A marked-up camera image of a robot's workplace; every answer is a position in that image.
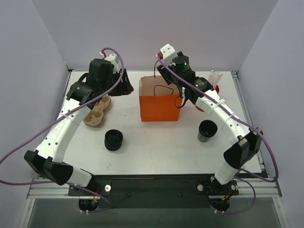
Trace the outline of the orange paper bag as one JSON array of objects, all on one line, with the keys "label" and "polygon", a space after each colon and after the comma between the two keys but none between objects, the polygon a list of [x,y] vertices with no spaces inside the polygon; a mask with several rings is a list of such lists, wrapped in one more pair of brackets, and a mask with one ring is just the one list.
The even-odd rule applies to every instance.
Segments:
[{"label": "orange paper bag", "polygon": [[173,122],[179,119],[182,98],[178,88],[162,76],[143,76],[139,80],[140,117],[143,122]]}]

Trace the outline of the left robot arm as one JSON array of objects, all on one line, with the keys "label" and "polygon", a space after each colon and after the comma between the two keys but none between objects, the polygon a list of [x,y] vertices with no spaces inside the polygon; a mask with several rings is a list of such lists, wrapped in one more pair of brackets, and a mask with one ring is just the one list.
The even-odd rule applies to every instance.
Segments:
[{"label": "left robot arm", "polygon": [[129,95],[133,91],[127,72],[120,64],[116,54],[96,58],[90,62],[89,71],[71,85],[57,123],[34,151],[24,155],[33,171],[58,185],[78,185],[85,195],[96,191],[92,174],[63,160],[79,125],[103,96]]}]

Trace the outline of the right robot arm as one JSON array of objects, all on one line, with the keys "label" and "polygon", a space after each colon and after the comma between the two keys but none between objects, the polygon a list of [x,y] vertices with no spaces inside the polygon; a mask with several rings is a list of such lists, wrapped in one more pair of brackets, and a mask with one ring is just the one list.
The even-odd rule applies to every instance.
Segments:
[{"label": "right robot arm", "polygon": [[185,100],[190,100],[193,105],[203,110],[231,145],[223,153],[223,164],[211,180],[212,191],[221,194],[244,165],[256,157],[263,133],[240,120],[218,95],[213,85],[207,79],[196,76],[189,66],[187,56],[175,56],[170,66],[165,65],[162,57],[158,57],[158,61],[160,65],[157,69],[166,83],[177,86]]}]

